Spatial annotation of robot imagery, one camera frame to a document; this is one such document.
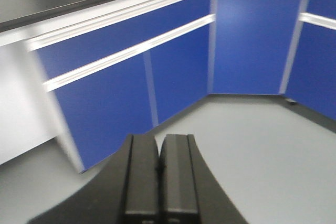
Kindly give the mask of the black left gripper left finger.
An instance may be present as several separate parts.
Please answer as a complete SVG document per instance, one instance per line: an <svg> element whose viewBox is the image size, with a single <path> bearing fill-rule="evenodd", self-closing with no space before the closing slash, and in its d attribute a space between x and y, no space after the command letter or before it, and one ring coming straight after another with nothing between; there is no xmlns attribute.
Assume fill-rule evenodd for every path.
<svg viewBox="0 0 336 224"><path fill-rule="evenodd" d="M158 223L158 162L155 138L130 134L91 181L29 223Z"/></svg>

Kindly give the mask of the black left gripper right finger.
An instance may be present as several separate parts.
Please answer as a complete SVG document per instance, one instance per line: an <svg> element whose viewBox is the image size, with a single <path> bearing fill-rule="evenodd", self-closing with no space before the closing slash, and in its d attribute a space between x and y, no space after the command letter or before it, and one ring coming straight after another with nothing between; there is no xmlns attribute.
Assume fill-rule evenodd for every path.
<svg viewBox="0 0 336 224"><path fill-rule="evenodd" d="M160 153L161 223L246 223L192 134L168 134Z"/></svg>

